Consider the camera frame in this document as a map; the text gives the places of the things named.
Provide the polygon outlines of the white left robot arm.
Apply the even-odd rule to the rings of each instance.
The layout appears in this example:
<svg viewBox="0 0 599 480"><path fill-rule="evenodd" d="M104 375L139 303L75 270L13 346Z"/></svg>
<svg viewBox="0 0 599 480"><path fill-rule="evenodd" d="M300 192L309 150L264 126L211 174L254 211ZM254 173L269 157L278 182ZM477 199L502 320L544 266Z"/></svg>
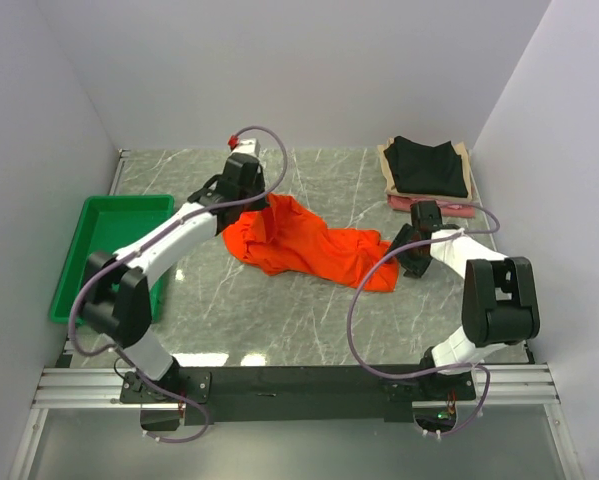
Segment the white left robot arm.
<svg viewBox="0 0 599 480"><path fill-rule="evenodd" d="M218 236L243 212L265 208L264 191L258 154L238 147L223 171L167 221L112 254L95 252L88 258L76 315L143 372L143 389L155 401L172 399L179 378L178 363L151 330L151 288L193 247Z"/></svg>

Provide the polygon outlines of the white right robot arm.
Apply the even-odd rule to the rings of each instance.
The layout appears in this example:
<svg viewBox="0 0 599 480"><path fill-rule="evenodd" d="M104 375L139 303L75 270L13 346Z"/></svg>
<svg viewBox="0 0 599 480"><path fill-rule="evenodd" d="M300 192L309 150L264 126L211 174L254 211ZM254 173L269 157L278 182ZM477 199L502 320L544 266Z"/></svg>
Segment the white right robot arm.
<svg viewBox="0 0 599 480"><path fill-rule="evenodd" d="M443 220L434 201L410 209L411 222L393 240L391 251L407 244L434 240L396 255L409 277L420 278L436 260L463 280L461 326L445 341L429 348L420 362L418 387L439 399L459 383L458 377L488 355L535 338L540 316L533 268L525 257L491 250Z"/></svg>

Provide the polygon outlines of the orange t-shirt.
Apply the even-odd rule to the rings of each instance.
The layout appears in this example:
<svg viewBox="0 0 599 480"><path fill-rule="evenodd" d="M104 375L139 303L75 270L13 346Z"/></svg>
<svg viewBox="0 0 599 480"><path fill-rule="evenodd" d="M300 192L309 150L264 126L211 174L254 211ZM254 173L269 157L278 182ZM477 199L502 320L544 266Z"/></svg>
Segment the orange t-shirt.
<svg viewBox="0 0 599 480"><path fill-rule="evenodd" d="M328 227L292 196L271 194L268 202L222 237L230 254L269 276L293 271L356 288L390 246L376 230Z"/></svg>

